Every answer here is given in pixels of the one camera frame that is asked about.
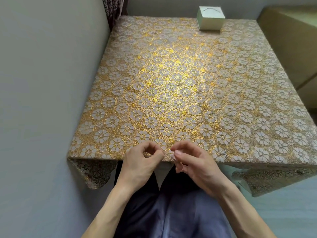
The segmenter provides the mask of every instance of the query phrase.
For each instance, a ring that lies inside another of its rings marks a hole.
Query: purple curtain
[[[124,0],[103,0],[110,30],[112,30],[116,20],[121,16],[123,3]]]

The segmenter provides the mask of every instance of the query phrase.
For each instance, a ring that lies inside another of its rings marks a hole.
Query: tissue box
[[[200,30],[220,30],[224,20],[220,7],[199,7],[197,23]]]

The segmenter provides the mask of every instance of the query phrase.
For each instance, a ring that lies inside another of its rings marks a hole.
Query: dark blue satin clothing
[[[116,178],[121,171],[118,163]],[[231,238],[227,219],[216,199],[192,179],[169,171],[159,189],[155,174],[129,200],[115,238]]]

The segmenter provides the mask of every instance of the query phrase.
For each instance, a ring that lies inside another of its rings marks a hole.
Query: hand
[[[152,156],[146,158],[144,152]],[[134,146],[125,154],[117,185],[124,186],[133,194],[145,185],[163,158],[164,152],[155,142],[146,141]]]
[[[176,172],[184,172],[207,194],[216,196],[229,180],[220,171],[215,160],[202,148],[184,140],[171,147]]]

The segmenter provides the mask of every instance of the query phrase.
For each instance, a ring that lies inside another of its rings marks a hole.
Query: patterned tablecloth
[[[68,159],[90,188],[144,140],[189,139],[247,171],[258,196],[316,172],[317,131],[255,20],[199,31],[194,18],[123,16],[113,29]]]

